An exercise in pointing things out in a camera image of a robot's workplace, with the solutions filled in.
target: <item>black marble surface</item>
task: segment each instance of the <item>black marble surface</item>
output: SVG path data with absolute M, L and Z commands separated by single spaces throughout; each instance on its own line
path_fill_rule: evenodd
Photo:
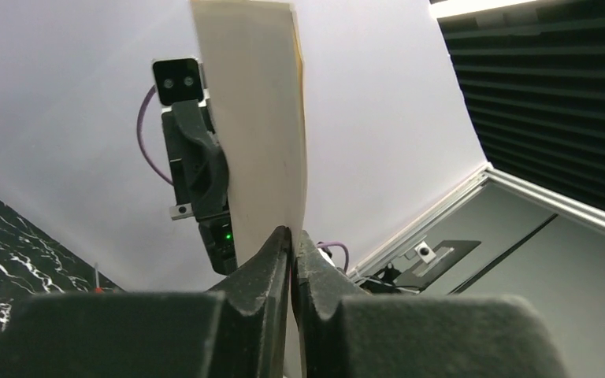
M 106 291 L 118 290 L 100 276 Z M 0 201 L 0 333 L 17 301 L 38 293 L 91 291 L 95 271 Z

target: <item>white wall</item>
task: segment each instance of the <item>white wall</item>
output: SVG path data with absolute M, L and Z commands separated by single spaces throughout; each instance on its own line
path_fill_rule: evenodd
M 485 157 L 427 2 L 296 5 L 306 228 L 356 262 Z M 219 279 L 135 142 L 151 60 L 197 54 L 186 0 L 0 0 L 0 198 L 126 289 Z M 165 167 L 155 106 L 145 125 Z

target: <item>red pin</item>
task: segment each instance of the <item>red pin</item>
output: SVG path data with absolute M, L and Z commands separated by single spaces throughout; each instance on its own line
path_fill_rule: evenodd
M 96 287 L 94 288 L 94 293 L 102 293 L 103 289 L 101 289 L 101 284 L 98 281 L 98 262 L 94 264 L 94 280 L 96 282 Z

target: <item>white paper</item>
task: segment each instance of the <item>white paper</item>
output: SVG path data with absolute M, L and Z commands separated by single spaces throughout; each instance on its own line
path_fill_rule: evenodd
M 307 163 L 295 25 L 289 4 L 191 4 L 242 265 L 277 226 L 291 229 L 294 246 L 303 226 Z

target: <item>purple cable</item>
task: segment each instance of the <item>purple cable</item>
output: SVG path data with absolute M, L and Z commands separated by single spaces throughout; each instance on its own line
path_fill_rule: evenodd
M 145 142 L 143 141 L 143 120 L 145 119 L 145 111 L 147 111 L 147 106 L 150 104 L 150 101 L 152 101 L 154 94 L 156 94 L 156 87 L 153 85 L 152 88 L 150 88 L 150 91 L 145 94 L 145 99 L 143 99 L 143 103 L 140 105 L 138 120 L 135 123 L 135 133 L 138 135 L 138 146 L 140 146 L 140 152 L 143 153 L 143 158 L 145 158 L 147 164 L 149 164 L 150 167 L 152 167 L 152 169 L 163 180 L 165 180 L 166 183 L 173 185 L 173 181 L 154 164 L 150 155 L 147 153 L 147 149 L 145 149 Z
M 317 248 L 329 248 L 331 246 L 338 246 L 344 250 L 344 272 L 346 273 L 349 269 L 349 249 L 344 243 L 340 242 L 319 242 L 317 243 Z

